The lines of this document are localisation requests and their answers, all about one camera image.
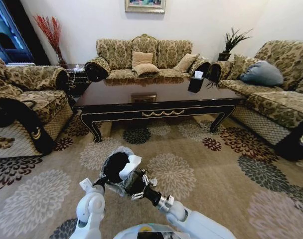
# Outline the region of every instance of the floral rug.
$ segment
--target floral rug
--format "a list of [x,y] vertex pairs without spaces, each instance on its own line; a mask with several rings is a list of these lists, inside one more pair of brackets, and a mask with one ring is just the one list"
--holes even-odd
[[[227,119],[210,133],[213,116],[98,124],[103,141],[74,116],[42,157],[0,159],[0,238],[66,239],[84,193],[118,146],[142,156],[171,194],[231,230],[238,239],[303,239],[303,161],[278,158],[264,142]],[[131,201],[106,191],[102,238],[142,223],[168,224],[147,199]]]

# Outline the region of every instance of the painting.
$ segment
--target painting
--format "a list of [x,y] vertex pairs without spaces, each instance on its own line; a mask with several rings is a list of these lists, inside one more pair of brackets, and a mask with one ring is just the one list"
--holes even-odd
[[166,0],[125,0],[126,12],[165,13]]

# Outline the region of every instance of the coffee table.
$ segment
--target coffee table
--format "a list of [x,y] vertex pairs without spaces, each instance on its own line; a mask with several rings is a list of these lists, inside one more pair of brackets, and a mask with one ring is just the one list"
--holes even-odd
[[[101,121],[218,114],[210,127],[216,132],[244,97],[229,89],[207,87],[210,83],[207,79],[103,80],[91,83],[73,108],[82,111],[80,118],[94,142],[101,141],[95,124]],[[145,95],[147,100],[132,103],[132,95]],[[155,95],[154,102],[148,100]]]

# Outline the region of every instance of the picture frame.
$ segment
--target picture frame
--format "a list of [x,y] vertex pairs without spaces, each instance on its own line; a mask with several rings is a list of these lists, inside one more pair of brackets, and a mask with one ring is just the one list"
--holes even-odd
[[151,103],[156,102],[157,94],[156,93],[147,93],[147,94],[132,94],[132,103]]
[[166,0],[125,0],[125,12],[165,13]]

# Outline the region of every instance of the plant pot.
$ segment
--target plant pot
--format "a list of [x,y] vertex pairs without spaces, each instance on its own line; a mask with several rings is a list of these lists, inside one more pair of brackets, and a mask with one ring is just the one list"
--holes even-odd
[[219,53],[218,61],[228,61],[230,56],[229,53]]

